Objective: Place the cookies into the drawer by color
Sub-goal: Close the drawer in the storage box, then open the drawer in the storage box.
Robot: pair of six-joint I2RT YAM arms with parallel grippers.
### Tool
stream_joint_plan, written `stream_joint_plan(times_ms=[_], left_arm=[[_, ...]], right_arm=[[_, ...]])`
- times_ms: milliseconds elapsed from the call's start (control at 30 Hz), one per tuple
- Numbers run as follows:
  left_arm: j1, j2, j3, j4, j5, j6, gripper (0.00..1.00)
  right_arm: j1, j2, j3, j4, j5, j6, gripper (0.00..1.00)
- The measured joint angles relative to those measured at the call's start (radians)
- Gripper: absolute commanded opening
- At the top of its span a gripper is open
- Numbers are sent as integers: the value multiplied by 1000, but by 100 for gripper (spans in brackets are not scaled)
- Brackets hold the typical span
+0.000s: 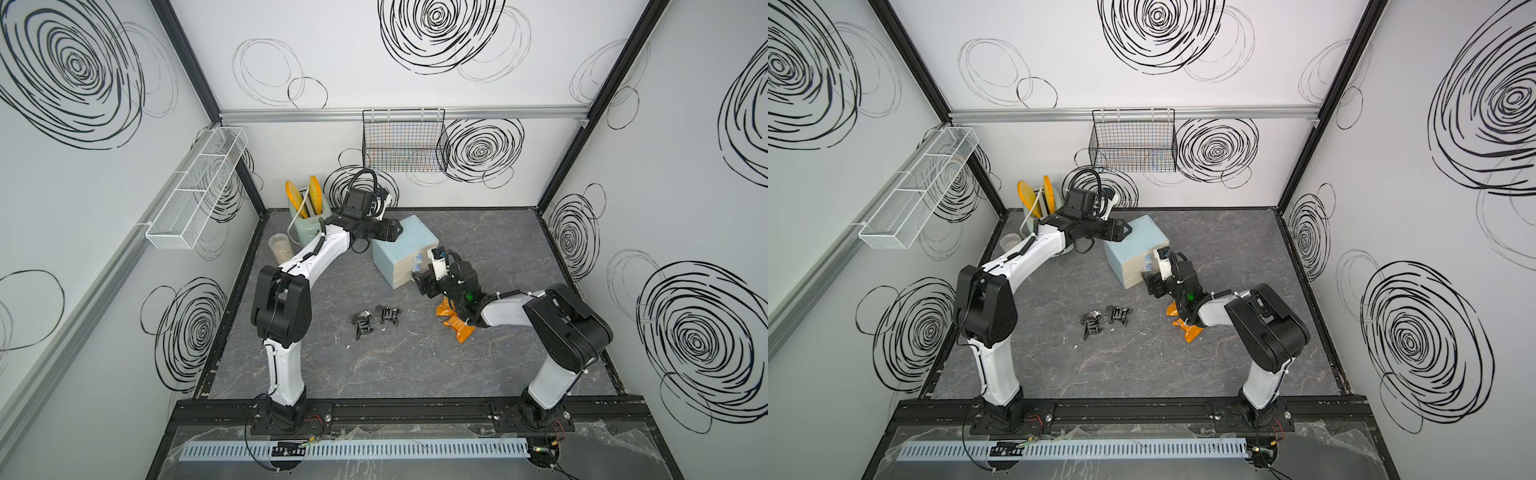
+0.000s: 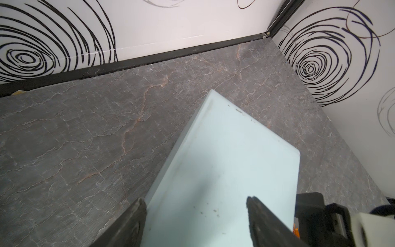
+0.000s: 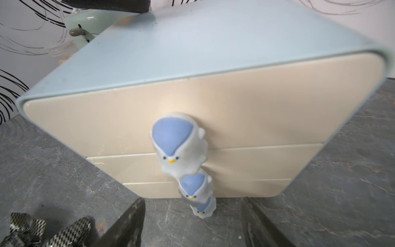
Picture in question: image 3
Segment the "blue cream drawer cabinet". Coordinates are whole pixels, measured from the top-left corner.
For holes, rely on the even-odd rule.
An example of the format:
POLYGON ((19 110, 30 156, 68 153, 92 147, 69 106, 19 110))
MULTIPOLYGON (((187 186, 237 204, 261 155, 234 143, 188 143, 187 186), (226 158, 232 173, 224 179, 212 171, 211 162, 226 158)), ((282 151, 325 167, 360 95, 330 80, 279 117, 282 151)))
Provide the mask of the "blue cream drawer cabinet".
POLYGON ((198 1, 119 20, 16 100, 390 49, 294 1, 198 1))

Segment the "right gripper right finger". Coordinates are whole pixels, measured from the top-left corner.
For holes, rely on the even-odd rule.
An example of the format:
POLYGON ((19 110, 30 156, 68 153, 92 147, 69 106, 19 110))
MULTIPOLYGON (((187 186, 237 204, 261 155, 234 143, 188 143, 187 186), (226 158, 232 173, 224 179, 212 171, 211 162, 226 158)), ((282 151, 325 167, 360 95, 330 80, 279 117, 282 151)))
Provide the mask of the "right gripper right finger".
POLYGON ((241 222, 247 247, 296 247, 249 197, 242 198, 241 222))

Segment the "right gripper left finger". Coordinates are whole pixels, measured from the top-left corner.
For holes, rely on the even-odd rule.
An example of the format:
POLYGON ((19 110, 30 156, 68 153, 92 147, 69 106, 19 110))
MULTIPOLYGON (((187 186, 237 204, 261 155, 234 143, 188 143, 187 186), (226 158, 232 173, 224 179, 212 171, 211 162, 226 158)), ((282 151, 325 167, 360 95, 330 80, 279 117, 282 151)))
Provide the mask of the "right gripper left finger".
POLYGON ((93 247, 140 247, 145 214, 145 200, 138 198, 93 247))

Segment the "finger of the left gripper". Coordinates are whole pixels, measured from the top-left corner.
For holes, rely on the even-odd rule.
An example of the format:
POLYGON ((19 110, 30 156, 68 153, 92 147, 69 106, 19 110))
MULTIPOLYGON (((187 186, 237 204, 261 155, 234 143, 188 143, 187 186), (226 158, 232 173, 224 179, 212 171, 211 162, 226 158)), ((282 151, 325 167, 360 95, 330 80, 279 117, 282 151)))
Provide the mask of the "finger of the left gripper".
POLYGON ((63 3, 81 9, 99 9, 145 13, 149 11, 150 0, 63 0, 63 3))

